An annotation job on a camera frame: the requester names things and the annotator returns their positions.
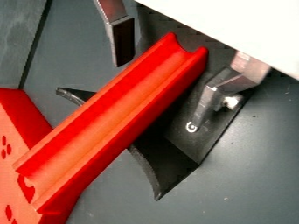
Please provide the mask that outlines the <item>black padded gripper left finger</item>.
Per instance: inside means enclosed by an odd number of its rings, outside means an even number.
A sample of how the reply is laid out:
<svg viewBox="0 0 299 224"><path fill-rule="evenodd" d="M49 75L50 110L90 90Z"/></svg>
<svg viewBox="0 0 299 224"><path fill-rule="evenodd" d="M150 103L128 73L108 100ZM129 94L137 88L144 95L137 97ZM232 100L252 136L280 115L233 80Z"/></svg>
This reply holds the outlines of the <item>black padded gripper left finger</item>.
<svg viewBox="0 0 299 224"><path fill-rule="evenodd" d="M134 48L134 19L126 15L122 0L93 0L101 15L110 45L112 60L121 67L132 60Z"/></svg>

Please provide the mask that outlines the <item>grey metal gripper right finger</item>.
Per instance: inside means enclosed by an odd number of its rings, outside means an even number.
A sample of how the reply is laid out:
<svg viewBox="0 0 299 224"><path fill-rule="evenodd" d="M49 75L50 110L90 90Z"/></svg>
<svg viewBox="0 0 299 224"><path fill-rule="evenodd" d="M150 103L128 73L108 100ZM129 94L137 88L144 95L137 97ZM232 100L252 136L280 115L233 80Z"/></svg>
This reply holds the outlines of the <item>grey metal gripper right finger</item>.
<svg viewBox="0 0 299 224"><path fill-rule="evenodd" d="M190 117L190 131L197 131L210 118L210 114L222 107L233 110L242 96L238 92L256 87L266 76L270 66L236 52L229 66L208 80L204 85L200 101Z"/></svg>

